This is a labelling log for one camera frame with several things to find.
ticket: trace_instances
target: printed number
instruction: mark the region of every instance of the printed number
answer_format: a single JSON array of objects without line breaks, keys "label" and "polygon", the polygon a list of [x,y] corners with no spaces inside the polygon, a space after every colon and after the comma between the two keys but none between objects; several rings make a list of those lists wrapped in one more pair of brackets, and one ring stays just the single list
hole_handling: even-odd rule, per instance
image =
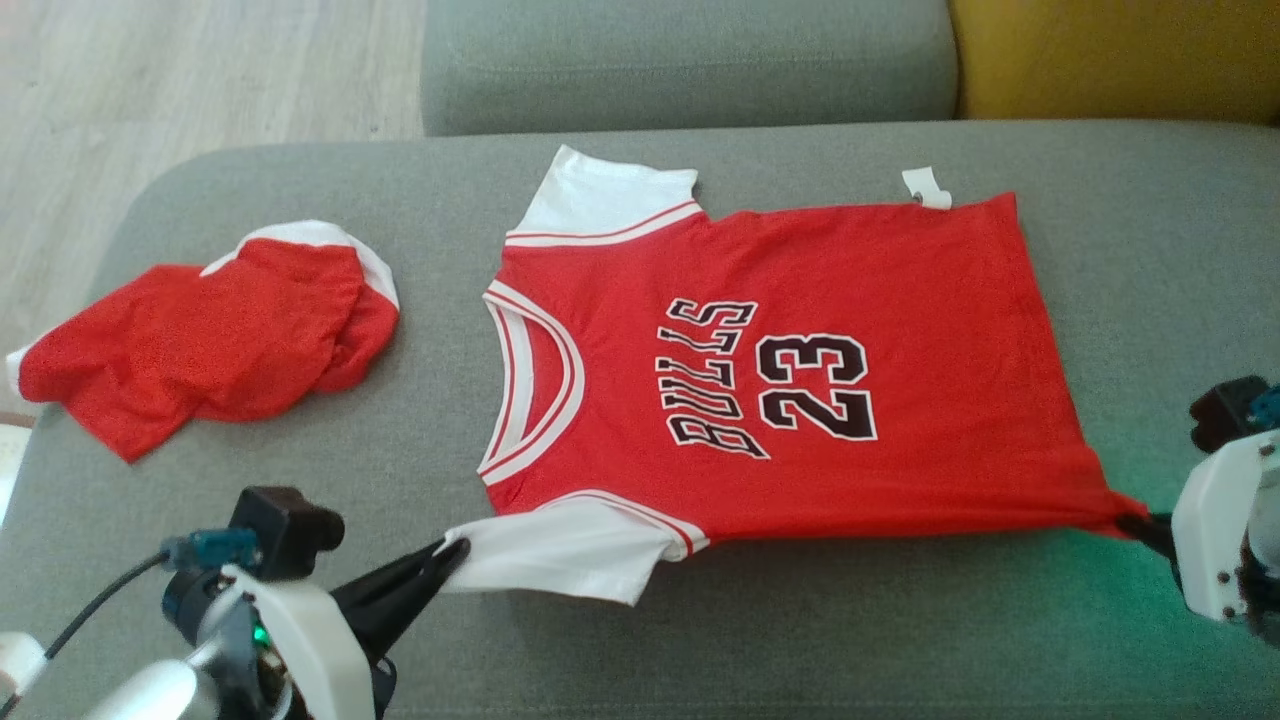
[{"label": "printed number", "polygon": [[750,455],[756,460],[769,459],[760,443],[739,428],[717,425],[691,415],[672,415],[667,418],[667,427],[671,429],[671,437],[676,438],[676,445],[701,443],[726,452]]},{"label": "printed number", "polygon": [[[764,336],[755,343],[756,370],[771,383],[790,383],[791,368],[822,368],[827,357],[837,360],[827,369],[833,383],[854,384],[867,374],[863,346],[836,334]],[[783,364],[791,359],[791,365]]]},{"label": "printed number", "polygon": [[658,357],[653,366],[659,373],[684,373],[690,378],[733,389],[732,363],[728,360],[703,360],[703,368],[705,370],[695,370],[684,363],[676,363],[671,357]]},{"label": "printed number", "polygon": [[[774,384],[791,383],[792,370],[797,369],[827,368],[827,379],[835,384],[854,384],[867,375],[863,346],[846,336],[765,336],[755,351],[756,372]],[[799,429],[797,413],[832,437],[876,439],[869,392],[832,389],[831,405],[806,389],[774,388],[760,393],[760,416],[771,427]]]},{"label": "printed number", "polygon": [[[707,327],[712,323],[726,328],[745,328],[751,324],[751,316],[755,315],[755,302],[708,302],[701,307],[698,306],[692,300],[685,300],[684,297],[677,297],[671,301],[671,307],[667,309],[667,316],[675,318],[676,320],[685,320],[692,323],[698,327]],[[717,315],[726,315],[721,318],[717,323]]]},{"label": "printed number", "polygon": [[658,378],[658,391],[662,393],[662,406],[668,410],[689,407],[713,418],[742,418],[742,409],[732,395],[694,387],[676,378]]},{"label": "printed number", "polygon": [[803,413],[832,437],[876,439],[869,392],[833,389],[831,405],[823,404],[806,389],[768,389],[760,393],[760,416],[771,427],[797,429],[800,423],[792,410]]}]

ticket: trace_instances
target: floor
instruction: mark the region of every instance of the floor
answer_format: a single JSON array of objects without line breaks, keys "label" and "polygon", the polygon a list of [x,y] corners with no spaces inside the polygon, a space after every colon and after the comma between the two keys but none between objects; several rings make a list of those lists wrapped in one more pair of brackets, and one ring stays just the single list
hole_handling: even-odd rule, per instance
[{"label": "floor", "polygon": [[9,509],[9,498],[13,496],[13,484],[18,479],[18,465],[22,464],[22,455],[27,451],[27,439],[31,438],[31,428],[18,424],[20,419],[14,419],[0,413],[0,525],[4,525],[4,514]]},{"label": "floor", "polygon": [[[78,311],[129,202],[221,147],[422,135],[426,0],[0,0],[0,354]],[[35,406],[0,389],[0,413]]]}]

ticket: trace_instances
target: gray upholstery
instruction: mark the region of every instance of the gray upholstery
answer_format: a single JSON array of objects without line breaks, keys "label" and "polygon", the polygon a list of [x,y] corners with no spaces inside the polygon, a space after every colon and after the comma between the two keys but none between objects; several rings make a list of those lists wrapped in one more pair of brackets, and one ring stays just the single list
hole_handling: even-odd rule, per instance
[{"label": "gray upholstery", "polygon": [[951,118],[945,0],[434,0],[428,135]]},{"label": "gray upholstery", "polygon": [[[0,628],[47,641],[160,538],[224,523],[244,484],[298,486],[346,515],[326,584],[488,514],[474,468],[502,370],[480,292],[562,141],[699,168],[713,217],[900,202],[899,172],[923,164],[957,202],[1015,190],[1085,433],[1111,483],[1155,509],[1199,457],[1188,402],[1280,357],[1265,261],[1280,206],[1258,191],[1280,167],[1275,129],[899,123],[219,152],[138,199],[93,292],[154,263],[205,263],[262,224],[324,218],[394,268],[397,337],[351,392],[265,423],[195,423],[133,468],[46,411],[0,532]],[[22,716],[74,716],[182,652],[163,584],[148,575],[91,621]],[[444,597],[393,657],[393,719],[1280,712],[1280,652],[1187,612],[1146,548],[1070,530],[718,546],[659,568],[636,609]]]}]

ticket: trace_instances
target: red stripe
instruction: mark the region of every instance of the red stripe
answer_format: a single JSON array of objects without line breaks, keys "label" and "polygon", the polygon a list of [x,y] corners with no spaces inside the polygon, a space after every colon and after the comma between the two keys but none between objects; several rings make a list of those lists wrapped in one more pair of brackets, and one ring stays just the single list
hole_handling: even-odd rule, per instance
[{"label": "red stripe", "polygon": [[502,425],[498,427],[498,439],[493,443],[493,452],[485,459],[486,461],[493,460],[502,447],[502,436],[507,434],[507,425],[511,424],[511,402],[516,397],[516,351],[511,347],[511,329],[507,327],[507,318],[502,314],[502,307],[498,307],[498,324],[502,325],[502,337],[507,341],[503,346],[507,348],[509,377],[507,378],[507,401],[503,402],[502,409]]},{"label": "red stripe", "polygon": [[[497,292],[494,292],[492,290],[486,291],[485,295],[495,297],[498,300],[502,300],[503,302],[509,302],[511,305],[516,306],[517,309],[524,310],[525,313],[527,313],[526,318],[529,318],[529,319],[534,320],[534,323],[541,325],[543,329],[545,329],[548,333],[550,333],[552,337],[557,337],[562,343],[566,343],[566,346],[567,346],[567,342],[564,341],[564,338],[559,338],[556,334],[556,332],[550,328],[550,325],[543,324],[541,319],[538,318],[534,314],[534,311],[530,310],[529,307],[525,307],[524,305],[521,305],[521,304],[511,300],[509,297],[503,297],[502,295],[498,295]],[[563,361],[564,361],[564,372],[568,374],[568,388],[570,388],[570,392],[572,393],[572,391],[573,391],[573,359],[570,356],[570,352],[568,352],[567,347],[564,348]],[[543,424],[543,429],[539,430],[538,434],[535,434],[535,436],[526,436],[524,439],[520,441],[520,445],[524,445],[525,448],[527,448],[530,445],[534,445],[535,442],[538,442],[538,439],[541,438],[547,433],[547,430],[550,429],[552,424],[556,421],[556,416],[559,415],[564,410],[564,404],[566,402],[568,402],[568,395],[566,395],[561,400],[561,404],[559,404],[558,407],[552,407],[550,410],[547,411],[547,415],[545,415],[547,423]],[[512,460],[515,460],[516,457],[518,457],[521,452],[524,452],[524,450],[516,450],[516,451],[513,451],[511,455],[508,455],[507,457],[502,459],[497,464],[490,465],[489,468],[485,468],[484,471],[480,473],[480,475],[485,477],[489,473],[493,473],[498,468],[502,468],[507,462],[511,462]]]},{"label": "red stripe", "polygon": [[622,228],[620,231],[613,231],[613,232],[605,232],[605,233],[599,233],[599,234],[577,234],[577,233],[563,233],[563,232],[509,232],[509,233],[507,233],[507,237],[508,238],[515,238],[515,237],[581,237],[581,238],[613,237],[616,234],[622,234],[622,233],[631,232],[631,231],[634,231],[634,229],[636,229],[636,228],[639,228],[641,225],[645,225],[648,223],[652,223],[652,222],[657,220],[658,218],[660,218],[663,215],[668,215],[668,214],[675,213],[676,210],[680,210],[682,208],[689,208],[690,205],[692,205],[696,201],[694,201],[694,200],[690,200],[687,202],[681,202],[680,205],[676,205],[675,208],[667,208],[666,210],[663,210],[662,213],[658,213],[657,215],[653,215],[650,218],[640,220],[639,223],[636,223],[636,224],[634,224],[634,225],[631,225],[628,228]]},{"label": "red stripe", "polygon": [[660,515],[654,515],[654,512],[657,512],[655,510],[649,510],[648,507],[640,505],[639,502],[636,503],[639,507],[632,506],[632,505],[623,505],[623,503],[617,502],[616,500],[613,500],[613,498],[611,498],[608,496],[593,495],[591,491],[581,491],[581,492],[575,492],[575,493],[571,493],[571,495],[573,497],[594,497],[595,500],[602,500],[602,501],[608,502],[609,505],[612,505],[614,507],[621,507],[622,510],[630,510],[630,511],[636,512],[639,515],[644,515],[645,518],[649,518],[650,520],[654,520],[655,523],[662,523],[663,525],[671,528],[672,530],[676,530],[676,534],[680,536],[680,539],[682,539],[685,542],[685,553],[686,555],[692,555],[694,553],[694,538],[689,537],[689,533],[686,533],[685,530],[682,530],[680,528],[680,525],[676,525],[675,523],[672,523],[671,520],[667,520],[666,518],[663,518]]}]

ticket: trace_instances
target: cable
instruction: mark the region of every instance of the cable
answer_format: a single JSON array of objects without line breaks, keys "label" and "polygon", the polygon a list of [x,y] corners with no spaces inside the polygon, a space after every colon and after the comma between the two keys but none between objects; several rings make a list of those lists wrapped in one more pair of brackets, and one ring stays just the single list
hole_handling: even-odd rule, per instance
[{"label": "cable", "polygon": [[[84,606],[84,610],[79,611],[79,615],[77,615],[67,625],[67,629],[59,633],[58,638],[49,646],[49,650],[45,651],[45,660],[46,661],[52,660],[58,655],[58,652],[63,650],[63,646],[67,644],[67,641],[72,639],[72,635],[74,635],[77,630],[81,629],[84,621],[88,620],[95,612],[97,612],[97,610],[102,607],[106,603],[106,601],[111,600],[111,596],[120,592],[120,588],[132,583],[138,578],[138,575],[160,565],[168,559],[169,559],[169,552],[160,551],[152,555],[151,557],[147,557],[142,562],[138,562],[128,573],[120,575],[111,584],[106,585],[106,588],[104,588],[102,592],[97,593],[97,597],[91,600],[88,605]],[[0,720],[5,720],[6,717],[9,717],[9,715],[13,712],[13,708],[18,707],[18,701],[20,700],[22,696],[18,694],[10,696],[9,701],[4,703],[4,707],[0,707]]]}]

